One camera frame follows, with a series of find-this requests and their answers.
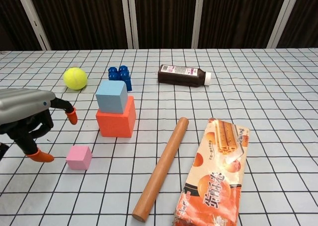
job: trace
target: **snack package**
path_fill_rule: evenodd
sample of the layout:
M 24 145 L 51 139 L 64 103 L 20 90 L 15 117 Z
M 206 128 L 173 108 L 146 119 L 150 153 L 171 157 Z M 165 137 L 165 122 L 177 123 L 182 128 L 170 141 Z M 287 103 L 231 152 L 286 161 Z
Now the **snack package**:
M 175 210 L 174 226 L 236 226 L 249 129 L 209 119 Z

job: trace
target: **curtain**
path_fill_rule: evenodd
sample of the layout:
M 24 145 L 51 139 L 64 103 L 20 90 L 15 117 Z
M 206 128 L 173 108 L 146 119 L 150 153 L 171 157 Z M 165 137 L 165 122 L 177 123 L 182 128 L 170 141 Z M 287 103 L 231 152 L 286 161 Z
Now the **curtain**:
M 284 0 L 204 0 L 199 48 L 266 48 Z
M 139 48 L 191 48 L 196 0 L 135 0 Z
M 53 50 L 125 49 L 122 0 L 32 0 Z
M 277 47 L 318 47 L 318 0 L 296 0 Z
M 0 0 L 0 50 L 41 50 L 20 0 Z

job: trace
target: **orange cube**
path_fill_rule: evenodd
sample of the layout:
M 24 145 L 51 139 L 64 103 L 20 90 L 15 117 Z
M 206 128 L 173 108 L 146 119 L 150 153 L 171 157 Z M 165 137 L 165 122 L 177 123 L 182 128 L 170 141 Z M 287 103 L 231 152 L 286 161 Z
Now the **orange cube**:
M 133 96 L 128 96 L 123 114 L 96 113 L 100 133 L 103 137 L 130 138 L 136 121 L 136 109 Z

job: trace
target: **tennis ball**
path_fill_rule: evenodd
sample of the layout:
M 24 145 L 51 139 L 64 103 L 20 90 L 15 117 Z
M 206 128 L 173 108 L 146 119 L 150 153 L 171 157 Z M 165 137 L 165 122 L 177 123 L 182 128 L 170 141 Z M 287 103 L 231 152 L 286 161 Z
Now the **tennis ball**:
M 64 83 L 66 86 L 73 90 L 79 90 L 86 86 L 87 75 L 78 67 L 73 67 L 64 72 Z

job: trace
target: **wooden stick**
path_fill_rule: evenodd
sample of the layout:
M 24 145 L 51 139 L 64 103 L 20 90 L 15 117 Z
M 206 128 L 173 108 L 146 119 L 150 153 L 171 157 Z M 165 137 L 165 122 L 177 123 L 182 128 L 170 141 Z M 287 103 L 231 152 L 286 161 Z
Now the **wooden stick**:
M 188 124 L 189 120 L 182 117 L 175 126 L 160 160 L 158 161 L 142 195 L 139 198 L 139 201 L 134 208 L 132 215 L 135 219 L 145 222 L 148 218 L 149 212 L 155 203 L 159 190 L 171 167 L 172 161 L 178 151 Z

